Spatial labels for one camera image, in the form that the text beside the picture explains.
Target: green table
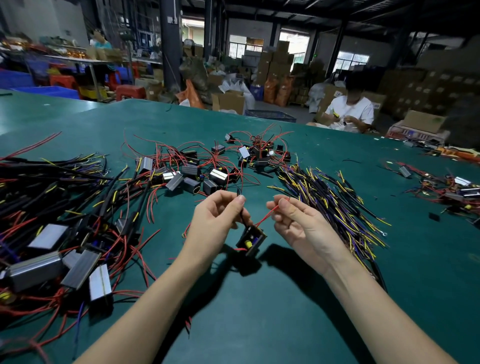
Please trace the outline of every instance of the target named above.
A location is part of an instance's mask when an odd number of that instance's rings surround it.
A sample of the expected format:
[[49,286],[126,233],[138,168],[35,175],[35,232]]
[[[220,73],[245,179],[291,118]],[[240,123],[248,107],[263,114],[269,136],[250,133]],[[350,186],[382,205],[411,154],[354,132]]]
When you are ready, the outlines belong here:
[[[108,108],[71,115],[68,119],[45,120],[40,126],[23,124],[0,136],[0,155],[38,141],[54,132],[63,134],[29,153],[31,158],[71,158],[80,153],[109,153],[112,174],[132,160],[122,155],[125,133],[141,153],[151,154],[154,145],[133,135],[169,145],[198,140],[207,148],[223,141],[233,130],[253,134],[271,122],[218,112],[126,100]],[[364,199],[367,208],[392,224],[382,224],[388,233],[388,249],[376,249],[389,294],[418,325],[460,363],[477,363],[480,346],[480,231],[463,218],[441,215],[428,218],[443,207],[402,194],[418,185],[377,166],[384,161],[403,161],[435,174],[447,173],[480,181],[478,167],[421,156],[421,151],[388,139],[343,133],[290,123],[277,123],[289,149],[302,166],[316,166],[330,175],[342,170],[345,178]],[[343,161],[351,158],[360,163]],[[266,213],[265,202],[274,192],[267,189],[277,179],[259,176],[261,186],[245,187],[246,207],[254,221]],[[168,267],[168,258],[182,248],[181,234],[192,217],[198,196],[183,193],[161,197],[155,205],[155,225],[144,219],[145,234],[162,231],[144,248],[143,255],[156,275]],[[371,357],[355,329],[324,281],[312,273],[288,249],[270,220],[262,224],[267,240],[260,253],[261,269],[247,277],[230,271],[229,261],[219,263],[205,276],[187,299],[186,314],[192,315],[190,338],[185,330],[175,332],[166,350],[165,363],[371,363]],[[241,231],[233,231],[227,244],[233,246]],[[138,267],[132,267],[120,289],[143,289]],[[79,352],[84,351],[114,323],[130,304],[118,303],[113,315],[100,323],[82,321]],[[28,336],[42,327],[48,317],[11,328],[1,337]],[[59,327],[56,322],[47,337]],[[53,363],[69,363],[74,332],[45,347]],[[6,363],[39,363],[32,353]]]
[[0,96],[0,134],[30,126],[28,123],[38,124],[52,118],[105,106],[105,104],[93,101],[0,89],[0,94],[5,93],[13,95]]

